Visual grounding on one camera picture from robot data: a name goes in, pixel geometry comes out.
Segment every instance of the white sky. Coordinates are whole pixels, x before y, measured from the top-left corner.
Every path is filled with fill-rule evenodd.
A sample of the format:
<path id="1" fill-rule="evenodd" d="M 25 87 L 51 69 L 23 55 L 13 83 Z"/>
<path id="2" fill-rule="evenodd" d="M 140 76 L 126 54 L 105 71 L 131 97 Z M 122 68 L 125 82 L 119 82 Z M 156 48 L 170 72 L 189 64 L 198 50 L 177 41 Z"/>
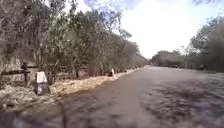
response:
<path id="1" fill-rule="evenodd" d="M 78 0 L 80 10 L 90 10 Z M 201 25 L 221 10 L 209 5 L 193 6 L 190 0 L 139 0 L 123 13 L 122 26 L 131 32 L 146 58 L 160 50 L 172 51 L 187 46 Z"/>

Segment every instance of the foliage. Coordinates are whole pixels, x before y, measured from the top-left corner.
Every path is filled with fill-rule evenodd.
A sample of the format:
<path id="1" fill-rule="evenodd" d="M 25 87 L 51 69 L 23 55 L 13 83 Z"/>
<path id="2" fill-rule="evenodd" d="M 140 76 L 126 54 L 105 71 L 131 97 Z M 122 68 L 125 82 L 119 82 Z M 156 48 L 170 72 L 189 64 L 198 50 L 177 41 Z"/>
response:
<path id="1" fill-rule="evenodd" d="M 178 51 L 159 51 L 150 60 L 152 65 L 163 67 L 183 67 L 184 57 Z"/>
<path id="2" fill-rule="evenodd" d="M 122 29 L 120 12 L 77 12 L 71 0 L 66 13 L 65 2 L 1 1 L 1 60 L 33 62 L 52 77 L 61 71 L 75 71 L 78 77 L 83 68 L 91 76 L 101 75 L 112 67 L 118 71 L 145 64 L 136 43 L 127 40 L 131 34 Z"/>
<path id="3" fill-rule="evenodd" d="M 192 67 L 204 65 L 208 70 L 224 71 L 224 18 L 208 21 L 191 39 L 187 59 Z"/>

